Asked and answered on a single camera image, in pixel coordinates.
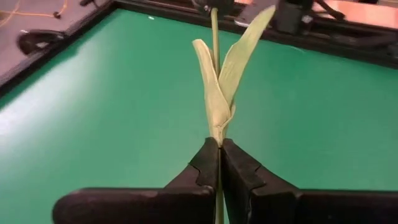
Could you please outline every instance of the plant stem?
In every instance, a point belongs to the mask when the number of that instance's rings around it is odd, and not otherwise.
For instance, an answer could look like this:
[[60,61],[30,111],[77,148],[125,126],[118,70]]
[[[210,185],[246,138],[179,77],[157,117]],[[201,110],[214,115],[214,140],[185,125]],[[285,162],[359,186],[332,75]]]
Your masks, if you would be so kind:
[[[213,59],[217,78],[220,75],[220,47],[218,42],[217,8],[211,10],[211,29],[213,32]],[[216,199],[216,223],[224,224],[224,195],[221,183],[221,149],[218,150],[218,190]]]

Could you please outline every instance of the green cutting mat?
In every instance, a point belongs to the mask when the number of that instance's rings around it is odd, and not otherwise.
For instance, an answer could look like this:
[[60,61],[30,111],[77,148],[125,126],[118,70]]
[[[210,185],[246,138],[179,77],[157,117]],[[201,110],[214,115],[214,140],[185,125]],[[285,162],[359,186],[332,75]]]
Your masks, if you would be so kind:
[[[1,98],[0,223],[175,177],[208,135],[197,38],[211,30],[119,10]],[[397,99],[395,70],[261,41],[228,136],[298,187],[398,190]]]

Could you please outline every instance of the gray floor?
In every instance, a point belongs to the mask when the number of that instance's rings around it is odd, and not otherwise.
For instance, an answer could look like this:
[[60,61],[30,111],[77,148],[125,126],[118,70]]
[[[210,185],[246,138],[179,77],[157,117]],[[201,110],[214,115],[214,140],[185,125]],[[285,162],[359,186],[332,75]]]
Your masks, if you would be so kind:
[[[64,0],[21,0],[19,11],[52,14],[55,11],[61,10],[63,1]],[[97,0],[98,4],[105,1],[106,0]],[[0,0],[0,10],[12,11],[16,3],[17,0]],[[61,19],[13,15],[6,25],[0,27],[0,75],[11,70],[26,58],[16,45],[16,37],[21,30],[66,30],[71,24],[79,21],[85,15],[95,10],[95,6],[92,4],[81,7],[79,5],[79,0],[68,0],[67,3],[67,9],[62,14]]]

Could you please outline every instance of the cable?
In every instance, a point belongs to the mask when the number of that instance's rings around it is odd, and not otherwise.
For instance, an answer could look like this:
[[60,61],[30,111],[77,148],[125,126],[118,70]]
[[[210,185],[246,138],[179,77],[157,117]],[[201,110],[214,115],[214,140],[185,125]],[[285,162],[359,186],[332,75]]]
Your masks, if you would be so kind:
[[21,4],[21,0],[18,0],[17,4],[15,5],[14,10],[8,15],[7,18],[5,18],[3,21],[1,21],[0,27],[6,25],[6,24],[8,23],[8,21],[12,18],[12,16],[14,15],[14,13],[15,13],[16,11],[18,11],[19,5],[20,5],[20,4]]
[[44,16],[44,17],[55,17],[57,19],[61,18],[61,14],[67,9],[68,7],[68,0],[63,0],[63,6],[61,8],[61,10],[59,12],[54,12],[53,14],[42,14],[42,13],[30,13],[30,12],[18,12],[16,11],[1,11],[2,13],[8,13],[10,14],[10,16],[12,16],[13,14],[15,15],[19,15],[19,16]]

